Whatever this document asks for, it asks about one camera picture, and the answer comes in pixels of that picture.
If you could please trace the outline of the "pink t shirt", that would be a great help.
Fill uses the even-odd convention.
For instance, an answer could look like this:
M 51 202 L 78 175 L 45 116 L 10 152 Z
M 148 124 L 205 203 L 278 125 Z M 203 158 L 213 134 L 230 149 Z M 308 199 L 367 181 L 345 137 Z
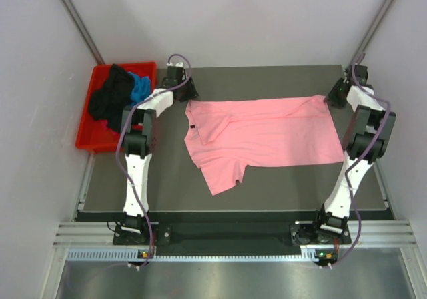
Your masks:
M 321 95 L 190 101 L 184 139 L 212 195 L 241 183 L 247 166 L 335 164 L 344 153 Z

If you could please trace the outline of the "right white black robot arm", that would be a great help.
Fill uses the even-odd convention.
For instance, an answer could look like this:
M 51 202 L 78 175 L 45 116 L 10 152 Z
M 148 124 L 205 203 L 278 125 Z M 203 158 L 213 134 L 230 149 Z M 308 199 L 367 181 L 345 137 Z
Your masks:
M 368 84 L 368 68 L 354 63 L 345 70 L 326 97 L 329 106 L 353 111 L 344 135 L 344 162 L 336 185 L 322 204 L 311 227 L 313 238 L 321 243 L 344 234 L 354 206 L 354 196 L 364 176 L 388 147 L 396 114 L 391 103 L 374 94 Z

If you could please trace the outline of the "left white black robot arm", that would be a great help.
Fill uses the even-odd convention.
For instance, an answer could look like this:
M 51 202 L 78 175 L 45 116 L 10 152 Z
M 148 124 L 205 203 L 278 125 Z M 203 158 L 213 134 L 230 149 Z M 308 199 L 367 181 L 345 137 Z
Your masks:
M 124 218 L 118 221 L 116 237 L 123 243 L 153 245 L 153 227 L 148 217 L 147 186 L 153 152 L 153 129 L 157 118 L 175 102 L 195 99 L 190 66 L 183 62 L 167 63 L 166 76 L 142 102 L 126 107 L 122 113 L 121 133 L 116 162 L 126 177 Z M 121 162 L 119 150 L 125 161 Z

